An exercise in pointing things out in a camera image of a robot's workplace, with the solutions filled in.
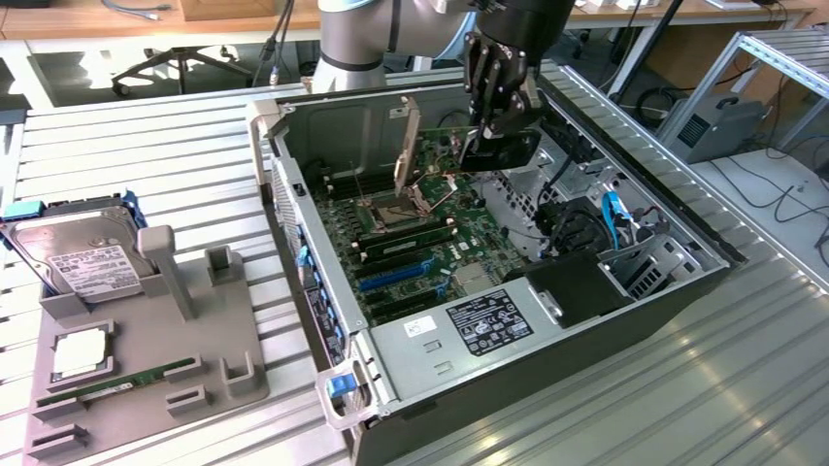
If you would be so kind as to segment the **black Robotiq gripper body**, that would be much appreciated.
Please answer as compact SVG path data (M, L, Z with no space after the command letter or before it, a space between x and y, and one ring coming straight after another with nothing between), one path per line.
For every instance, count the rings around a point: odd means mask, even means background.
M494 43L498 77L494 93L514 90L541 73L541 61L558 41L572 1L477 1L476 29Z

